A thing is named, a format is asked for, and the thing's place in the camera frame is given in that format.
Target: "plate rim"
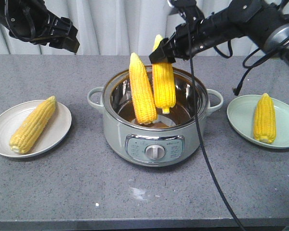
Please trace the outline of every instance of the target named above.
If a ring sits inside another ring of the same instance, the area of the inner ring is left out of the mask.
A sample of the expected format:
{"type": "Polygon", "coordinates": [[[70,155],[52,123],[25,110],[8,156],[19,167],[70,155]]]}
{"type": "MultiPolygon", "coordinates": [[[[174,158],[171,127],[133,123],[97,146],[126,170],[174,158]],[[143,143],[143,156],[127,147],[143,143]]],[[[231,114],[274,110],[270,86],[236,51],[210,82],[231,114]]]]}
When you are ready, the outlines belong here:
{"type": "MultiPolygon", "coordinates": [[[[41,103],[41,102],[43,102],[43,101],[45,101],[45,100],[31,100],[31,101],[19,103],[19,104],[13,106],[13,107],[10,107],[9,109],[5,110],[4,112],[2,112],[2,113],[0,114],[0,118],[1,118],[2,116],[4,116],[4,114],[8,113],[9,111],[13,110],[14,108],[17,108],[17,107],[22,106],[23,104],[38,103],[38,102],[41,103]]],[[[71,127],[71,125],[72,125],[72,119],[73,119],[73,118],[72,118],[72,114],[71,114],[71,112],[70,112],[70,110],[69,110],[68,107],[66,107],[64,104],[62,104],[62,103],[60,103],[60,102],[56,102],[56,103],[59,104],[60,106],[62,106],[62,107],[66,110],[66,112],[67,112],[68,115],[69,115],[68,118],[70,118],[69,121],[68,121],[68,126],[67,126],[68,128],[67,128],[65,134],[64,134],[59,140],[57,140],[56,142],[54,142],[54,144],[50,145],[49,147],[47,147],[47,148],[45,148],[45,149],[42,149],[42,150],[40,150],[40,151],[34,152],[34,153],[28,153],[28,154],[22,154],[22,155],[9,155],[9,154],[5,154],[5,153],[0,152],[0,155],[5,156],[5,157],[9,157],[9,158],[16,158],[16,159],[29,158],[29,157],[33,157],[33,156],[37,156],[37,155],[39,155],[39,154],[42,154],[42,153],[44,153],[44,152],[52,149],[53,147],[55,147],[57,144],[59,144],[59,143],[63,140],[63,138],[66,136],[66,134],[68,133],[68,131],[70,130],[70,127],[71,127]]]]}
{"type": "MultiPolygon", "coordinates": [[[[280,146],[280,145],[273,145],[273,144],[268,144],[268,143],[263,143],[263,142],[257,141],[257,140],[255,140],[253,137],[250,137],[250,136],[244,134],[242,131],[240,131],[240,130],[234,125],[234,123],[231,121],[230,116],[229,116],[229,106],[230,106],[233,102],[237,101],[238,99],[248,98],[248,97],[255,97],[255,96],[258,97],[258,98],[261,97],[261,95],[256,95],[256,94],[252,94],[252,95],[242,95],[242,96],[239,96],[239,97],[233,99],[233,100],[228,104],[226,112],[227,112],[228,121],[230,122],[232,128],[233,128],[240,136],[242,136],[244,139],[246,139],[246,140],[248,140],[249,142],[252,142],[252,143],[254,143],[254,144],[256,144],[256,145],[259,145],[259,146],[262,146],[262,147],[266,147],[266,148],[272,148],[272,149],[287,149],[287,148],[289,148],[289,145],[280,146]]],[[[275,99],[275,98],[272,98],[272,100],[273,100],[273,101],[277,101],[277,102],[285,105],[287,108],[289,108],[289,105],[286,104],[285,102],[282,102],[282,101],[280,101],[280,100],[278,100],[278,99],[275,99]]]]}

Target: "corn cob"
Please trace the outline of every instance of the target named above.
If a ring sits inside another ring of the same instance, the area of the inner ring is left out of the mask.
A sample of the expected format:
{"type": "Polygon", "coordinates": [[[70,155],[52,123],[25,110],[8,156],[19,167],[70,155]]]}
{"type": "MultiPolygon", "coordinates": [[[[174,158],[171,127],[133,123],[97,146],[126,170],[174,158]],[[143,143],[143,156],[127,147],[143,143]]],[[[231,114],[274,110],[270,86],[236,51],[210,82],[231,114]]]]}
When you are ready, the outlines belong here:
{"type": "Polygon", "coordinates": [[[136,53],[131,54],[130,84],[132,103],[139,124],[150,124],[158,118],[145,65],[136,53]]]}
{"type": "Polygon", "coordinates": [[[254,115],[254,138],[260,142],[272,143],[276,138],[276,119],[274,103],[264,93],[258,101],[254,115]]]}
{"type": "MultiPolygon", "coordinates": [[[[153,51],[162,40],[161,35],[155,37],[153,51]]],[[[174,107],[176,102],[172,65],[170,63],[152,64],[152,80],[155,106],[161,108],[163,114],[169,114],[170,108],[174,107]]]]}
{"type": "Polygon", "coordinates": [[[12,151],[27,153],[34,145],[56,108],[56,97],[51,96],[40,103],[12,135],[9,146],[12,151]]]}

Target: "granite countertop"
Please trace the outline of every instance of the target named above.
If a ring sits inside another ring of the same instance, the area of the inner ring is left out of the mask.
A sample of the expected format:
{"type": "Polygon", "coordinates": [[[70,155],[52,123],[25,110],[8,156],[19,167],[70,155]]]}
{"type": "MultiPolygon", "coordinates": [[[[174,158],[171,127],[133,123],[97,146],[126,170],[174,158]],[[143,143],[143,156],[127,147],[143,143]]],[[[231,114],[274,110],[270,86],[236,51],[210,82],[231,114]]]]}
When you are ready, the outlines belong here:
{"type": "MultiPolygon", "coordinates": [[[[255,145],[227,119],[232,88],[245,72],[243,59],[193,59],[195,75],[224,97],[223,107],[207,119],[206,151],[244,226],[289,226],[289,149],[255,145]]],[[[176,165],[150,168],[110,148],[102,115],[86,95],[128,66],[129,56],[0,55],[0,114],[56,95],[73,117],[66,137],[51,150],[25,159],[0,155],[0,230],[236,226],[200,149],[176,165]]],[[[190,72],[189,62],[173,66],[190,72]]],[[[289,105],[289,68],[281,60],[252,70],[240,95],[264,92],[289,105]]]]}

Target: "black cable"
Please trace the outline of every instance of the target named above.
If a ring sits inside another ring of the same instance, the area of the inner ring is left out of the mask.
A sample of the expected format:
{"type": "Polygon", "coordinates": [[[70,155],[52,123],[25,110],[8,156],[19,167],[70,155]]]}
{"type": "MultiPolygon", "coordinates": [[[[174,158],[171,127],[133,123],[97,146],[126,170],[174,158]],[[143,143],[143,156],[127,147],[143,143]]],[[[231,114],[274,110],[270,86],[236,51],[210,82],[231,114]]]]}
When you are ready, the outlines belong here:
{"type": "Polygon", "coordinates": [[[214,48],[214,50],[215,50],[220,56],[222,56],[222,57],[225,58],[225,59],[229,59],[229,58],[231,58],[231,57],[233,56],[233,50],[232,50],[232,46],[231,46],[231,40],[228,41],[227,45],[228,45],[229,55],[226,55],[226,54],[222,53],[221,50],[218,49],[216,46],[213,47],[213,48],[214,48]]]}
{"type": "Polygon", "coordinates": [[[283,40],[276,48],[274,48],[273,50],[271,50],[270,52],[268,52],[266,55],[264,55],[262,58],[260,58],[259,60],[257,60],[256,62],[254,62],[252,65],[248,66],[246,65],[247,60],[253,56],[255,53],[257,53],[258,51],[260,51],[260,48],[257,48],[256,50],[254,50],[251,54],[249,54],[243,61],[243,67],[247,69],[247,71],[244,73],[243,77],[241,78],[238,86],[236,88],[233,89],[233,93],[235,94],[235,96],[238,96],[241,88],[243,86],[243,81],[245,79],[245,77],[247,76],[247,74],[255,67],[263,64],[264,62],[266,62],[267,60],[269,60],[270,58],[272,58],[274,55],[280,53],[281,51],[283,51],[286,47],[289,46],[289,42],[287,42],[287,40],[289,40],[289,37],[285,40],[283,40]]]}
{"type": "Polygon", "coordinates": [[[246,231],[246,229],[244,229],[242,223],[240,222],[240,220],[237,218],[237,216],[235,215],[235,213],[233,212],[231,206],[229,205],[216,177],[215,177],[215,174],[213,172],[213,169],[211,167],[211,164],[209,162],[209,159],[208,159],[208,156],[207,156],[207,153],[206,153],[206,150],[204,148],[204,143],[203,143],[203,139],[202,139],[202,136],[201,136],[201,132],[200,132],[200,126],[199,126],[199,121],[198,121],[198,113],[197,113],[197,101],[196,101],[196,91],[195,91],[195,87],[196,87],[196,84],[195,84],[195,76],[194,76],[194,65],[193,65],[193,58],[192,58],[192,41],[191,41],[191,33],[190,33],[190,28],[189,28],[189,24],[187,24],[187,34],[188,34],[188,46],[189,46],[189,60],[190,60],[190,67],[191,67],[191,74],[192,74],[192,84],[193,84],[193,93],[194,93],[194,109],[195,109],[195,123],[196,123],[196,128],[197,128],[197,133],[198,133],[198,137],[199,137],[199,141],[200,141],[200,147],[201,147],[201,150],[202,150],[202,153],[204,155],[204,158],[205,158],[205,161],[207,163],[207,166],[209,168],[209,172],[213,178],[213,181],[214,181],[214,184],[224,202],[224,204],[226,205],[228,211],[230,212],[231,216],[233,217],[233,219],[235,220],[235,222],[237,223],[237,225],[242,229],[242,231],[246,231]]]}
{"type": "Polygon", "coordinates": [[[289,0],[282,0],[280,5],[278,6],[278,10],[282,11],[284,7],[288,4],[289,0]]]}
{"type": "Polygon", "coordinates": [[[6,23],[9,26],[9,30],[12,32],[12,34],[17,39],[19,39],[19,40],[21,40],[23,42],[29,42],[29,41],[31,41],[32,39],[35,38],[36,30],[35,30],[33,19],[32,19],[31,15],[30,15],[30,8],[29,7],[23,8],[24,16],[27,19],[27,22],[29,23],[29,26],[30,26],[30,37],[28,37],[28,38],[25,38],[25,37],[21,36],[20,34],[17,33],[16,30],[14,30],[14,27],[11,24],[11,18],[10,18],[10,14],[9,14],[9,0],[5,0],[4,13],[5,13],[6,23]]]}

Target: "electric hot pot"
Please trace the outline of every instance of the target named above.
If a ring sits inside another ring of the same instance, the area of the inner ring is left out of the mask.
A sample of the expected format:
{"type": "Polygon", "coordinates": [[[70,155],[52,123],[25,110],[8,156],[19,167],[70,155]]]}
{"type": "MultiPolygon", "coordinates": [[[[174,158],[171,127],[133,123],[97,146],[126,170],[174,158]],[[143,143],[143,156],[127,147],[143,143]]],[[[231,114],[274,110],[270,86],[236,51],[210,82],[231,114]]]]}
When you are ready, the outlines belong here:
{"type": "MultiPolygon", "coordinates": [[[[145,67],[152,81],[152,66],[145,67]]],[[[169,166],[185,160],[199,147],[191,74],[177,68],[173,68],[173,73],[176,105],[167,115],[158,109],[158,119],[148,126],[138,124],[135,119],[128,69],[113,76],[104,87],[96,87],[88,93],[89,105],[103,115],[107,142],[127,161],[148,167],[169,166]],[[99,103],[94,103],[91,97],[97,92],[102,93],[101,99],[99,103]]],[[[215,90],[206,89],[197,78],[195,91],[203,135],[207,117],[221,108],[223,97],[215,90]],[[219,98],[216,106],[210,105],[208,94],[219,98]]]]}

